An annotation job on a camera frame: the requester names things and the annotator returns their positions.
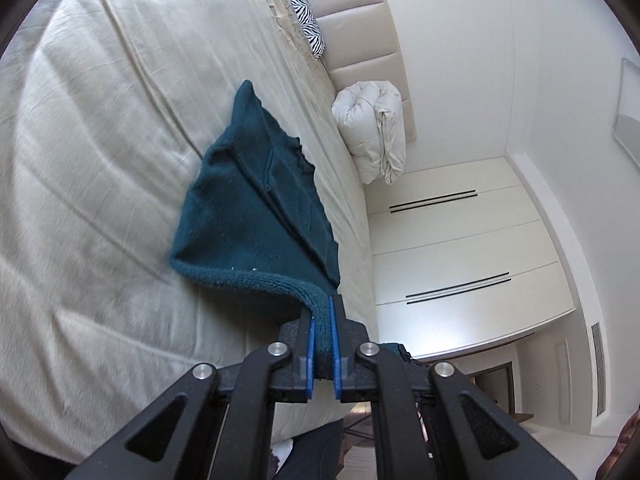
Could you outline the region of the dark teal knit sweater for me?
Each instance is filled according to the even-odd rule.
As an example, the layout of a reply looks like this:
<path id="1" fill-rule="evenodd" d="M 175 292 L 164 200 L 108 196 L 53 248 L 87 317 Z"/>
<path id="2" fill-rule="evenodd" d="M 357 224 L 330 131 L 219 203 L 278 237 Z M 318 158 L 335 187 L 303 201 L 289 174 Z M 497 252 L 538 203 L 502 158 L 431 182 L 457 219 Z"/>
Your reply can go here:
<path id="1" fill-rule="evenodd" d="M 248 80 L 186 192 L 169 264 L 278 324 L 307 309 L 314 319 L 314 374 L 332 377 L 329 298 L 341 283 L 338 245 L 314 165 Z"/>

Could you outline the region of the white wardrobe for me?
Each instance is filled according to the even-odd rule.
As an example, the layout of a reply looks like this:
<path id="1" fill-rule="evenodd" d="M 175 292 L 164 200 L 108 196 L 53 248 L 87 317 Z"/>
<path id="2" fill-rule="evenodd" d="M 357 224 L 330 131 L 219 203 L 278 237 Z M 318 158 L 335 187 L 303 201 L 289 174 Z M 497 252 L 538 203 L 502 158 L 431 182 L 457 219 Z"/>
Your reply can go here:
<path id="1" fill-rule="evenodd" d="M 455 356 L 574 312 L 551 235 L 505 159 L 376 180 L 366 201 L 380 341 Z"/>

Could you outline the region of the folded white duvet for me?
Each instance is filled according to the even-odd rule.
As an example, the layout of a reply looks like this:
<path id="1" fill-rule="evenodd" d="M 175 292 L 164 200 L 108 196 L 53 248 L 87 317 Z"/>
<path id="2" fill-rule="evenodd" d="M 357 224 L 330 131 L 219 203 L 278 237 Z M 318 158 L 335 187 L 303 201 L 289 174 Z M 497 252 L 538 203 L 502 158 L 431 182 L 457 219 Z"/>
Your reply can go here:
<path id="1" fill-rule="evenodd" d="M 397 181 L 406 163 L 404 109 L 397 88 L 389 81 L 358 81 L 337 93 L 331 110 L 361 183 Z"/>

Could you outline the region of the beige padded headboard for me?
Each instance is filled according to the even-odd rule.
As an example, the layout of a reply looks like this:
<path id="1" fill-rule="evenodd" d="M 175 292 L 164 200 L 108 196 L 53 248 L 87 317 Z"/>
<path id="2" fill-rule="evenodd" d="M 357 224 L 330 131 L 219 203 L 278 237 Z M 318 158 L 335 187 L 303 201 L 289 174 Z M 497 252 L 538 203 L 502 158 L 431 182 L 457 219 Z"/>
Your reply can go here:
<path id="1" fill-rule="evenodd" d="M 408 78 L 387 0 L 308 0 L 324 40 L 322 63 L 334 88 L 388 81 L 401 96 L 406 140 L 416 140 Z"/>

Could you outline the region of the beige bed sheet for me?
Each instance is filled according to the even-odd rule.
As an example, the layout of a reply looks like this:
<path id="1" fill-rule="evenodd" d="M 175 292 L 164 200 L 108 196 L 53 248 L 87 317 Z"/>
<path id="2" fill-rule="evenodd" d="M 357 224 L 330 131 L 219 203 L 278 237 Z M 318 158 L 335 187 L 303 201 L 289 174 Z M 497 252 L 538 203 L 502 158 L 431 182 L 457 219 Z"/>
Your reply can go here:
<path id="1" fill-rule="evenodd" d="M 168 254 L 236 90 L 299 138 L 350 318 L 378 330 L 366 201 L 286 0 L 39 0 L 1 59 L 1 422 L 77 464 L 191 366 L 276 331 Z"/>

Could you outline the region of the zebra print pillow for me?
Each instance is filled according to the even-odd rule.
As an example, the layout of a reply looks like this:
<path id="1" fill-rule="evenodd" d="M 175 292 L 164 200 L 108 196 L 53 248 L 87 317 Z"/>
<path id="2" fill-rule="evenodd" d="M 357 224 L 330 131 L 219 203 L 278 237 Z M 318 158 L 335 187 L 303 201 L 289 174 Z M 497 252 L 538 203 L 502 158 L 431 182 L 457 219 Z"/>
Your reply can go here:
<path id="1" fill-rule="evenodd" d="M 293 12 L 299 22 L 300 29 L 306 38 L 311 54 L 317 60 L 322 58 L 326 50 L 326 40 L 324 40 L 320 26 L 311 10 L 308 0 L 288 0 Z"/>

